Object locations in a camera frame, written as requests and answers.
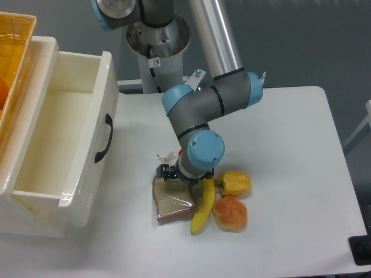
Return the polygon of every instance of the blue joint cap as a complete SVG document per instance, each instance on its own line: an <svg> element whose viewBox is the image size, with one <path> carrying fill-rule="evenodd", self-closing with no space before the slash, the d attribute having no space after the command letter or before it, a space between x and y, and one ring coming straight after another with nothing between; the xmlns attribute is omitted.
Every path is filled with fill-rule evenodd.
<svg viewBox="0 0 371 278"><path fill-rule="evenodd" d="M166 116L169 115L170 110L184 97L186 94L193 92L193 89L188 84L176 85L163 94L162 105L166 111Z"/></svg>
<svg viewBox="0 0 371 278"><path fill-rule="evenodd" d="M108 26L108 24L104 21L103 16L101 15L99 11L97 0L92 0L92 6L93 6L96 16L98 17L98 20L99 20L99 23L102 29L105 31L112 30L112 28Z"/></svg>
<svg viewBox="0 0 371 278"><path fill-rule="evenodd" d="M248 72L248 75L251 83L251 92L249 103L246 107L258 103L263 97L263 85L261 84L259 77L254 72Z"/></svg>
<svg viewBox="0 0 371 278"><path fill-rule="evenodd" d="M209 129L193 134L187 148L190 162L203 171L216 167L224 151L223 139L215 131Z"/></svg>

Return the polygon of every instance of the orange fruit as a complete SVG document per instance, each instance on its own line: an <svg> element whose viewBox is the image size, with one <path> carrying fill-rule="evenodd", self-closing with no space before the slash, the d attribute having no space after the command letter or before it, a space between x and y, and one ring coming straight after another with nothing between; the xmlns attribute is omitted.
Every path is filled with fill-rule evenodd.
<svg viewBox="0 0 371 278"><path fill-rule="evenodd" d="M0 109L5 105L6 98L8 97L9 88L5 81L0 77Z"/></svg>
<svg viewBox="0 0 371 278"><path fill-rule="evenodd" d="M213 212L218 227L227 232L241 232L248 223L246 206L232 195L216 200Z"/></svg>

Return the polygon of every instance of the white drawer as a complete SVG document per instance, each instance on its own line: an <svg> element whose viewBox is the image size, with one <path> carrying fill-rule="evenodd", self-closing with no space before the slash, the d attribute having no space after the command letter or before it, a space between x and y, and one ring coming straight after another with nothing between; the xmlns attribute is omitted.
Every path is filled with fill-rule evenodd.
<svg viewBox="0 0 371 278"><path fill-rule="evenodd" d="M58 52L56 56L39 113L30 115L37 119L29 143L24 142L24 154L12 158L18 161L0 160L19 165L9 171L2 192L35 222L49 221L51 226L71 222L82 227L112 139L117 79L109 52L102 56Z"/></svg>

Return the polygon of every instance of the white table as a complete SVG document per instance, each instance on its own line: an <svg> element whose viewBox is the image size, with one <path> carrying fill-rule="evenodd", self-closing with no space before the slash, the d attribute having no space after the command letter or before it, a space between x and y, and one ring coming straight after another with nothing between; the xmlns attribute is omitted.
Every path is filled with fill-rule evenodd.
<svg viewBox="0 0 371 278"><path fill-rule="evenodd" d="M216 174L251 175L241 196L242 233L210 216L155 223L151 181L179 150L161 95L120 95L114 139L88 225L63 239L0 235L1 277L292 277L364 272L348 238L365 227L325 93L318 87L267 89L263 100L210 123L225 141Z"/></svg>

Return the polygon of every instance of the plastic storage box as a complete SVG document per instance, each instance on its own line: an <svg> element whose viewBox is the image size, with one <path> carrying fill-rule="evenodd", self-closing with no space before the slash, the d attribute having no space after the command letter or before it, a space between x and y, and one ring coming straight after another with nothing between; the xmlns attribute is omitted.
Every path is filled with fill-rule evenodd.
<svg viewBox="0 0 371 278"><path fill-rule="evenodd" d="M0 232L58 237L88 221L112 140L117 79L109 52L59 52L54 38L34 36L28 55L24 100L1 143Z"/></svg>
<svg viewBox="0 0 371 278"><path fill-rule="evenodd" d="M9 88L5 103L0 101L0 140L12 128L15 100L23 97L18 88L25 79L20 77L36 20L35 16L0 12L0 78Z"/></svg>

